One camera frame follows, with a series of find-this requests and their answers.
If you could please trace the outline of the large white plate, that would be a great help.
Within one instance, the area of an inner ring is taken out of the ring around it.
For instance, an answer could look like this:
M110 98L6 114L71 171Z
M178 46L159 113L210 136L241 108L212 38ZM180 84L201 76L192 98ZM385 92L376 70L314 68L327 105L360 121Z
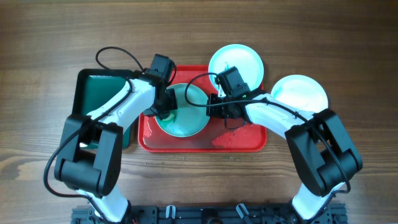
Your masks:
M289 75L280 79L273 86L271 96L304 111L318 113L329 107L326 91L321 84L305 75Z

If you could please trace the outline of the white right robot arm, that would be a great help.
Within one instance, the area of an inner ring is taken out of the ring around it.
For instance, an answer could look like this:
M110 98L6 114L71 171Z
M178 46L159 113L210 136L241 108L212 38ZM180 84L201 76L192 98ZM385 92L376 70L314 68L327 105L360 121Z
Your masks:
M281 103L263 90L239 97L211 93L208 116L241 118L278 134L287 141L302 185L292 208L310 222L336 194L351 190L350 180L363 168L362 158L339 116L331 109L314 113Z

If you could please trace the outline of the green yellow sponge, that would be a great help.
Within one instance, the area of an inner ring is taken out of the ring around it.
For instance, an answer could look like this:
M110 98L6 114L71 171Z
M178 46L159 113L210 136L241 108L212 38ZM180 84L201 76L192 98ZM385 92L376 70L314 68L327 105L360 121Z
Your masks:
M164 113L159 116L159 120L163 122L172 121L174 119L175 114L173 112Z

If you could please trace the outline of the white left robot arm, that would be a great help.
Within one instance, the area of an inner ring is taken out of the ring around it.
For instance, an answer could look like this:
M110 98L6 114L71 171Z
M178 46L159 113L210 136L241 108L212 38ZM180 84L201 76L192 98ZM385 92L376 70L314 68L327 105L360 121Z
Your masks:
M47 167L54 177L84 198L104 223L132 223L131 203L117 186L123 135L145 110L163 104L173 68L106 70L124 86L97 109L71 114L65 121L59 147Z

